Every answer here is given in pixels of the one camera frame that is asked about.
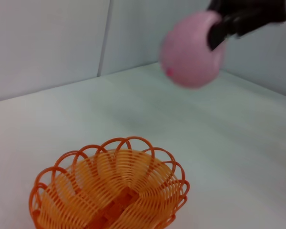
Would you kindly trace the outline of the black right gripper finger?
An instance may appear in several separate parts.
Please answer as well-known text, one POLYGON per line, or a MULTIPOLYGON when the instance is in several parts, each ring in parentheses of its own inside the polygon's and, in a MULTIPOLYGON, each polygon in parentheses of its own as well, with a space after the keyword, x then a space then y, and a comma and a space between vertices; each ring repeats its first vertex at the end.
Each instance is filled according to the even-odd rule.
POLYGON ((237 34, 235 14, 227 15, 216 22, 208 33, 208 46, 211 51, 215 50, 225 39, 237 34))
POLYGON ((211 0, 207 10, 208 11, 215 11, 221 16, 225 16, 229 12, 229 1, 228 0, 211 0))

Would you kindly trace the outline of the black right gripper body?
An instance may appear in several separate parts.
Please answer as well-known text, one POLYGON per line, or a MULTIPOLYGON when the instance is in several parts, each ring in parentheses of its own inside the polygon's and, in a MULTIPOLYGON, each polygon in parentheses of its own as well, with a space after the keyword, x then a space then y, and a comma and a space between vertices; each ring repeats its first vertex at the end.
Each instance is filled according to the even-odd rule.
POLYGON ((222 0, 220 14, 229 35, 243 36, 286 21, 286 0, 222 0))

